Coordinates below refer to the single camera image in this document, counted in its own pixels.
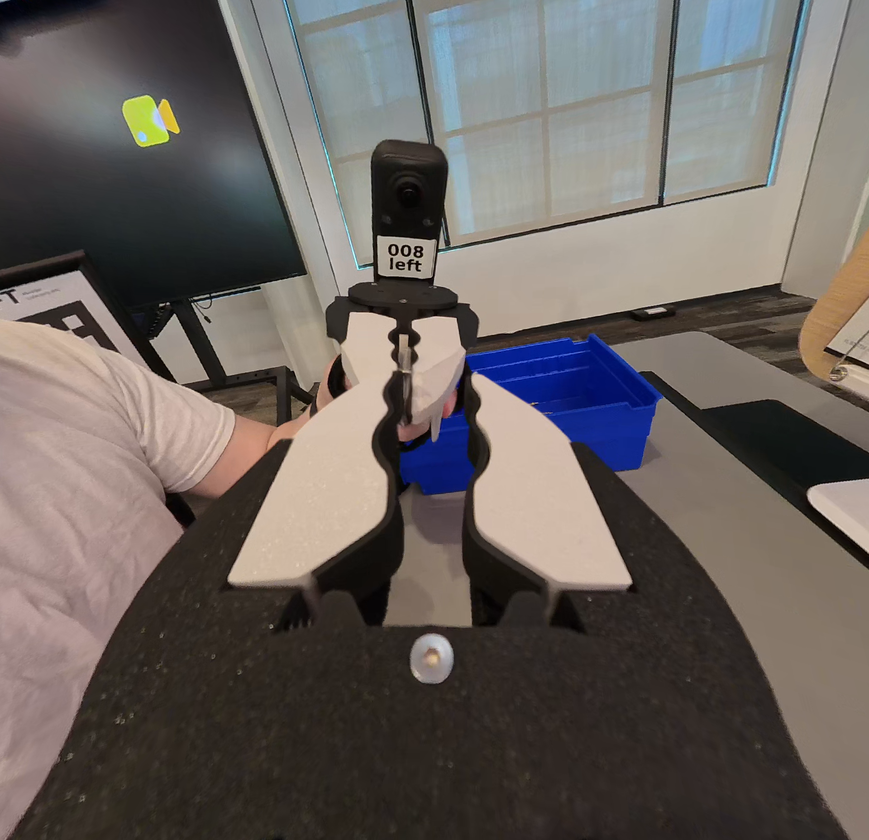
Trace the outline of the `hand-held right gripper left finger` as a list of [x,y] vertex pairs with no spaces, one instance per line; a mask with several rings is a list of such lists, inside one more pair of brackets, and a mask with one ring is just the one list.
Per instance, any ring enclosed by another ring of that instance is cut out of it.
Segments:
[[347,592],[384,617],[403,559],[398,501],[403,378],[361,381],[290,440],[229,571],[242,590],[296,589],[309,601]]

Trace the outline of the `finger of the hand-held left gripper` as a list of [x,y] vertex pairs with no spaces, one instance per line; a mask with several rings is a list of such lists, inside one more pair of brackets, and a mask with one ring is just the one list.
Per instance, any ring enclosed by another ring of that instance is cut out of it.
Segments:
[[345,387],[367,381],[388,381],[400,371],[396,319],[377,313],[350,312],[347,335],[342,341],[342,370]]
[[412,424],[418,424],[445,404],[449,416],[457,409],[466,350],[455,318],[431,316],[414,320],[411,328],[420,338],[412,364]]

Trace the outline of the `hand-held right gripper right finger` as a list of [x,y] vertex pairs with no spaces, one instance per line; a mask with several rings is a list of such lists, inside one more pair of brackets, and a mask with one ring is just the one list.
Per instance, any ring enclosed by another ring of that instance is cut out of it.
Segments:
[[479,373],[465,385],[468,458],[463,564],[496,606],[532,592],[626,592],[633,579],[572,443],[555,423]]

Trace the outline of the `blue plastic bin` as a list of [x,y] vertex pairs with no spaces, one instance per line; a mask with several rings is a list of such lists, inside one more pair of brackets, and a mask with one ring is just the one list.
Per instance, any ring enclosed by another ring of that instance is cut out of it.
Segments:
[[[596,335],[470,354],[467,362],[613,471],[640,468],[661,395]],[[473,466],[463,411],[441,422],[437,441],[402,452],[400,466],[404,483],[417,484],[425,495],[466,490]]]

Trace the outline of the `person's left hand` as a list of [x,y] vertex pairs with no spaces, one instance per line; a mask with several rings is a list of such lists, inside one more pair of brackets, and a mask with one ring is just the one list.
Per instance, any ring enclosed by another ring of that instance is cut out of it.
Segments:
[[427,439],[436,441],[440,434],[440,424],[450,414],[450,407],[445,404],[440,411],[418,424],[401,421],[397,424],[397,436],[402,447],[412,449],[425,444]]

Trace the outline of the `black tv stand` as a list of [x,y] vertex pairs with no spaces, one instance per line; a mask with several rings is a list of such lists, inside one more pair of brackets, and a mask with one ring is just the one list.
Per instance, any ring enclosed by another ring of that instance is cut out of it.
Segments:
[[276,394],[277,424],[291,418],[291,405],[294,400],[302,406],[314,402],[314,391],[305,390],[296,373],[287,366],[268,367],[250,372],[229,374],[207,335],[202,320],[204,316],[194,307],[191,300],[170,301],[136,307],[130,311],[133,322],[140,334],[153,340],[170,320],[177,319],[181,329],[192,346],[206,378],[186,386],[201,394],[236,391],[244,388],[267,385]]

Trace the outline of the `large gridded window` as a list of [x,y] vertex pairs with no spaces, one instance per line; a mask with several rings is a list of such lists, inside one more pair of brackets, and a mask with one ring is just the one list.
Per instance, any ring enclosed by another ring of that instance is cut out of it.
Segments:
[[448,248],[768,185],[805,2],[283,0],[355,268],[384,139],[446,154]]

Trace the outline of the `black desk mat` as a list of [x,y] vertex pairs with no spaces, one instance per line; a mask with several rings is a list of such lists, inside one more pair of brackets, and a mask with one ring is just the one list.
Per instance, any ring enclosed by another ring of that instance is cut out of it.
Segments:
[[640,375],[829,538],[868,566],[867,552],[810,504],[810,488],[868,477],[868,453],[778,400],[706,409],[657,374]]

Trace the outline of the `large black tv screen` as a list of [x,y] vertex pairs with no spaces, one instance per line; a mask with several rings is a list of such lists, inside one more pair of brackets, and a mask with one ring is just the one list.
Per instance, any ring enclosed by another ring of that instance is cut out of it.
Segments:
[[129,308],[305,274],[218,0],[6,0],[1,261]]

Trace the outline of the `black framed marker sign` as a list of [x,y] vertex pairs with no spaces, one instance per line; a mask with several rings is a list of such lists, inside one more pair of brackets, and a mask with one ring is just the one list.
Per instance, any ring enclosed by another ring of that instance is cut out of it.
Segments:
[[71,334],[175,381],[84,251],[2,269],[1,317]]

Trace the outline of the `instruction sheet on wooden board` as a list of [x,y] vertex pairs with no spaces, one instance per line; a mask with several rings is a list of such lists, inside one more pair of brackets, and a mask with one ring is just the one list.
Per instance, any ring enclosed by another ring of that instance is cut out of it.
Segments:
[[[824,351],[854,316],[868,320],[868,234],[864,234],[827,291],[815,302],[798,338],[799,355],[815,378],[867,405],[868,369]],[[807,489],[809,505],[867,554],[867,454],[851,453],[843,442],[834,442],[825,450],[821,464],[819,476]]]

